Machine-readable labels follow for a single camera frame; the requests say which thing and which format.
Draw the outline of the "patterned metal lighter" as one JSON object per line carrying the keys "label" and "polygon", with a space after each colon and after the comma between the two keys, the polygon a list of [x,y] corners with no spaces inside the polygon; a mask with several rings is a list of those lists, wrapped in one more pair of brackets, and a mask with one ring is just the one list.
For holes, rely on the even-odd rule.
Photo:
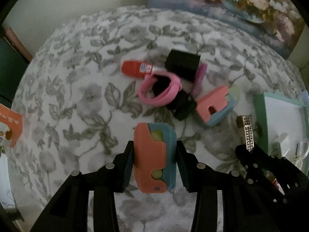
{"label": "patterned metal lighter", "polygon": [[237,116],[236,125],[240,143],[245,145],[248,151],[252,151],[255,143],[250,116]]}

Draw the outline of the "orange teal toy gun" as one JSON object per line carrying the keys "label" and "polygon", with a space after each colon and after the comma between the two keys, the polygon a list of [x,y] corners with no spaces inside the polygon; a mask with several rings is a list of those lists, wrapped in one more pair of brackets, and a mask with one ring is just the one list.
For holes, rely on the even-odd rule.
{"label": "orange teal toy gun", "polygon": [[177,136],[167,123],[139,123],[134,131],[134,178],[143,193],[175,187]]}

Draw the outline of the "black square box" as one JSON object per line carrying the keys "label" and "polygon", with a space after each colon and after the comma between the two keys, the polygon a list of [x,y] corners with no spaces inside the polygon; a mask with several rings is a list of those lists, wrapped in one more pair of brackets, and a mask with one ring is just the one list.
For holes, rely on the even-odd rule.
{"label": "black square box", "polygon": [[172,49],[165,61],[167,71],[189,82],[194,82],[201,56]]}

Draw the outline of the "white square box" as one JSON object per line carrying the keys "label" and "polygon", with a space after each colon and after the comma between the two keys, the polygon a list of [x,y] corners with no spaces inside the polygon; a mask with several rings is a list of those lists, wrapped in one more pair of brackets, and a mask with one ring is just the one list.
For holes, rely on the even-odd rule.
{"label": "white square box", "polygon": [[284,157],[290,151],[290,141],[289,136],[286,132],[281,133],[272,143],[271,143],[271,154],[281,158]]}

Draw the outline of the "teal rimmed white tray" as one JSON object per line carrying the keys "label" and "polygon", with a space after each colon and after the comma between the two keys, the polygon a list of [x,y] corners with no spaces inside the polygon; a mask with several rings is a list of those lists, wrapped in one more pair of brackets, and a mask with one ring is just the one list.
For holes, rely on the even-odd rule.
{"label": "teal rimmed white tray", "polygon": [[254,98],[254,107],[260,148],[272,155],[271,143],[286,132],[291,148],[284,157],[308,175],[308,113],[304,103],[265,92]]}

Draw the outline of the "orange teal toy block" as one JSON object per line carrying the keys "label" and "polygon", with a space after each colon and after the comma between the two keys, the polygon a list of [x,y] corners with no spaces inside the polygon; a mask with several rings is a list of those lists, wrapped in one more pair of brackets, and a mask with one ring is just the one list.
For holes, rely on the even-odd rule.
{"label": "orange teal toy block", "polygon": [[219,86],[197,101],[195,110],[199,123],[203,127],[218,124],[235,107],[236,101],[227,86]]}

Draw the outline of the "orange cardboard box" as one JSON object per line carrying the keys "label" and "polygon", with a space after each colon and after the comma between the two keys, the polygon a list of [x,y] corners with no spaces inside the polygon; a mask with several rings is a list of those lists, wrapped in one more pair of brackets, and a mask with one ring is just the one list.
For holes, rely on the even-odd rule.
{"label": "orange cardboard box", "polygon": [[0,125],[1,147],[14,147],[23,132],[23,117],[1,104]]}

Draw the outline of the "black clip object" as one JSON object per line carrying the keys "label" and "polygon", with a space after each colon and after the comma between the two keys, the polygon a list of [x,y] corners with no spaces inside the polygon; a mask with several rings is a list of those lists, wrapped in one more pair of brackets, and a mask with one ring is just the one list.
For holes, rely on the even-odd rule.
{"label": "black clip object", "polygon": [[[154,96],[158,96],[168,88],[170,79],[159,75],[155,75],[155,78],[157,81],[152,86],[152,93]],[[167,104],[165,108],[168,109],[176,119],[182,121],[195,112],[197,102],[189,93],[181,89],[181,91],[177,93],[175,99]]]}

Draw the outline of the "grey floral tablecloth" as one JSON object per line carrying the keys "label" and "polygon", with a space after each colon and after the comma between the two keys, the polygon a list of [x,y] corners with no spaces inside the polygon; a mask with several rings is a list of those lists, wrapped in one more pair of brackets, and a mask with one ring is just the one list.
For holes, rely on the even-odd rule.
{"label": "grey floral tablecloth", "polygon": [[[127,60],[165,68],[172,49],[201,56],[194,82],[180,78],[196,102],[219,86],[229,88],[236,105],[215,126],[203,127],[196,112],[179,121],[165,106],[143,103],[137,93],[144,78],[121,71]],[[139,123],[169,124],[199,162],[246,178],[235,154],[237,116],[250,116],[259,146],[254,98],[269,92],[302,102],[303,86],[293,64],[216,19],[137,6],[83,16],[56,30],[24,73],[12,105],[24,130],[9,159],[42,211],[73,172],[113,162],[134,142]],[[119,231],[191,231],[196,196],[183,186],[178,166],[173,189],[143,193],[133,164],[126,190],[114,194]]]}

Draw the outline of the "pink rubber band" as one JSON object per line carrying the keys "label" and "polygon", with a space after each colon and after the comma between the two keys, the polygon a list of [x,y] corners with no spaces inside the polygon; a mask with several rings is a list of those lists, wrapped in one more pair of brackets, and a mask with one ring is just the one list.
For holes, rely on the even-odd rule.
{"label": "pink rubber band", "polygon": [[171,103],[181,90],[182,83],[177,75],[155,72],[145,75],[137,94],[143,103],[159,107]]}

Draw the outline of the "red glue tube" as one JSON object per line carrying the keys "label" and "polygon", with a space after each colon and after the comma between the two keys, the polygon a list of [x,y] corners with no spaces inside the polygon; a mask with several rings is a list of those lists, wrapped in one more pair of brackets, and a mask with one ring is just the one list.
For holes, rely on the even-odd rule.
{"label": "red glue tube", "polygon": [[165,70],[166,69],[164,67],[155,66],[153,64],[138,60],[124,61],[121,66],[122,73],[133,78],[144,78],[146,75]]}

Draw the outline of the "floral painting canvas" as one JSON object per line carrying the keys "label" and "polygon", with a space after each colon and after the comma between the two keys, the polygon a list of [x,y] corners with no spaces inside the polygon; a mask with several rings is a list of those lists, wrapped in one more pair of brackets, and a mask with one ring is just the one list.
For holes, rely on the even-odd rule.
{"label": "floral painting canvas", "polygon": [[291,0],[148,0],[148,5],[220,20],[253,35],[285,59],[305,26]]}

